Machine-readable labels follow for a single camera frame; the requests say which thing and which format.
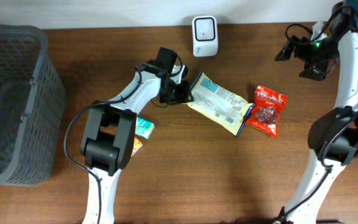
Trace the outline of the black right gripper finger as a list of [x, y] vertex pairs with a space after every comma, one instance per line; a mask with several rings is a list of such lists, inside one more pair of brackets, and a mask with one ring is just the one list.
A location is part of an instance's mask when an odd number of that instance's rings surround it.
[[275, 61], [287, 61], [290, 59], [293, 51], [294, 51], [295, 45], [290, 40], [286, 42], [286, 44], [283, 46], [283, 49], [279, 51], [277, 56], [275, 57]]
[[326, 79], [326, 74], [317, 68], [305, 67], [304, 70], [300, 72], [300, 77], [315, 81], [322, 81]]

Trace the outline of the cream snack bag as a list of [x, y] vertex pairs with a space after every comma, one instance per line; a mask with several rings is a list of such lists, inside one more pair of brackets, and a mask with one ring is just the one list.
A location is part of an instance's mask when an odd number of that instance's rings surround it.
[[191, 85], [193, 101], [187, 105], [218, 123], [236, 137], [249, 119], [253, 103], [214, 83], [204, 72], [200, 72]]

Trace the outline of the green tissue pack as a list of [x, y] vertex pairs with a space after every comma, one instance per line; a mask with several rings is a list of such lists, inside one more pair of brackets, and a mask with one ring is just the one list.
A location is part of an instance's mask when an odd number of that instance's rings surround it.
[[135, 126], [135, 134], [137, 136], [140, 136], [144, 139], [149, 139], [154, 128], [155, 125], [152, 122], [147, 121], [141, 117], [137, 117]]

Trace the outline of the red candy bag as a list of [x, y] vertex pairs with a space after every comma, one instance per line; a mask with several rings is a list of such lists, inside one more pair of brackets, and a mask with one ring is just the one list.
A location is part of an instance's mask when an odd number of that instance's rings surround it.
[[262, 85], [256, 88], [254, 107], [246, 124], [277, 138], [278, 122], [288, 97]]

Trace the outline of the orange tissue pack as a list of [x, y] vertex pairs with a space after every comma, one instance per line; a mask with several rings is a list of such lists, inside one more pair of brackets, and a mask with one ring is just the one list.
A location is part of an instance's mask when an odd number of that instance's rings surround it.
[[143, 144], [137, 138], [134, 138], [134, 145], [131, 156], [134, 156], [142, 146]]

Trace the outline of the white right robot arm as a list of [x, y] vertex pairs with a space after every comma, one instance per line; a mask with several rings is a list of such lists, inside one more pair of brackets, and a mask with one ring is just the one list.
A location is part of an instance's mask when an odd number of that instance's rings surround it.
[[327, 77], [330, 61], [339, 64], [337, 97], [334, 108], [312, 124], [305, 173], [273, 223], [316, 223], [332, 184], [358, 157], [358, 1], [335, 4], [327, 22], [307, 31], [309, 37], [288, 36], [275, 59], [302, 60], [300, 76], [316, 81]]

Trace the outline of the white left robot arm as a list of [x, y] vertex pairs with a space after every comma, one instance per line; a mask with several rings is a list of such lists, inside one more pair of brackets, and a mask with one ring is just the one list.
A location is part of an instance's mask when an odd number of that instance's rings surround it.
[[157, 57], [135, 68], [133, 80], [108, 101], [95, 101], [88, 117], [80, 153], [89, 175], [84, 223], [114, 223], [117, 181], [132, 154], [138, 114], [158, 96], [162, 107], [192, 101], [188, 68], [178, 54], [161, 47]]

